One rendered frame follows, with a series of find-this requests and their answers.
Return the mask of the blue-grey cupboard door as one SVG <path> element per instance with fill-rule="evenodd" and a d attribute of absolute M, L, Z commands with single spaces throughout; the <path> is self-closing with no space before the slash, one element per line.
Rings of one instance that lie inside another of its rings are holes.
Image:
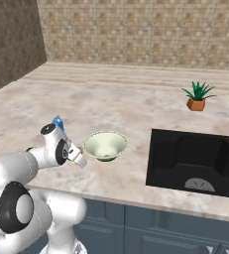
<path fill-rule="evenodd" d="M 127 205 L 124 254 L 229 254 L 229 222 Z"/>
<path fill-rule="evenodd" d="M 123 254 L 125 206 L 88 199 L 84 219 L 74 227 L 88 254 Z"/>

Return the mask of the blue carton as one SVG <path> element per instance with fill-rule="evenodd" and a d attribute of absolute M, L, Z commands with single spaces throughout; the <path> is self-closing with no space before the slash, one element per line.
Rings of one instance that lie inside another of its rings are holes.
<path fill-rule="evenodd" d="M 53 119 L 53 124 L 55 124 L 56 126 L 58 126 L 61 130 L 63 130 L 63 122 L 62 122 L 62 119 L 60 118 L 60 116 L 56 116 L 54 119 Z"/>

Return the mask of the green plant in brown pot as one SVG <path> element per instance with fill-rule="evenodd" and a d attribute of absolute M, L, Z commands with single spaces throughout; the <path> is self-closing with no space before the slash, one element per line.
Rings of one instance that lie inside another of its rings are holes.
<path fill-rule="evenodd" d="M 214 94 L 208 94 L 209 91 L 213 89 L 213 86 L 207 84 L 206 82 L 200 83 L 192 82 L 191 83 L 192 91 L 183 89 L 188 97 L 186 106 L 191 111 L 203 111 L 205 107 L 205 100 L 210 97 L 214 97 Z"/>

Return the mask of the black sink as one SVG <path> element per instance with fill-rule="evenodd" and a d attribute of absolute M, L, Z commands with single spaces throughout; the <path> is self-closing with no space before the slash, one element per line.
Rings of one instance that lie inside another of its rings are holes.
<path fill-rule="evenodd" d="M 229 136 L 154 129 L 146 184 L 229 197 Z"/>

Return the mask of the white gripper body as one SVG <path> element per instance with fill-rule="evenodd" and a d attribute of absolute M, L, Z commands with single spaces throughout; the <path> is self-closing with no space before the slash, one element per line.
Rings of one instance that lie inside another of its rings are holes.
<path fill-rule="evenodd" d="M 85 167 L 87 164 L 87 161 L 82 156 L 81 150 L 77 148 L 72 142 L 69 143 L 67 158 L 81 168 Z"/>

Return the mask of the pale green bowl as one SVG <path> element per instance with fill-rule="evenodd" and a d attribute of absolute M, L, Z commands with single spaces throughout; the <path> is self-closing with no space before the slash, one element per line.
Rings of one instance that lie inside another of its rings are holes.
<path fill-rule="evenodd" d="M 83 142 L 83 151 L 100 162 L 111 162 L 129 146 L 127 138 L 115 131 L 98 131 Z"/>

